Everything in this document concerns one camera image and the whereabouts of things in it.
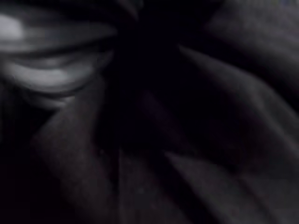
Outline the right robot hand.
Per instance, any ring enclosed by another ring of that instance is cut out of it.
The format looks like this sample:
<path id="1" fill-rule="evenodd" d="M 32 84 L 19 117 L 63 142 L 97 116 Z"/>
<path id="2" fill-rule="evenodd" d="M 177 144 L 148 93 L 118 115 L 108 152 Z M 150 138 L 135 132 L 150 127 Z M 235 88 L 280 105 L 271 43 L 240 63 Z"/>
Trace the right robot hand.
<path id="1" fill-rule="evenodd" d="M 58 107 L 110 62 L 117 34 L 101 21 L 1 4 L 0 75 L 33 103 Z"/>

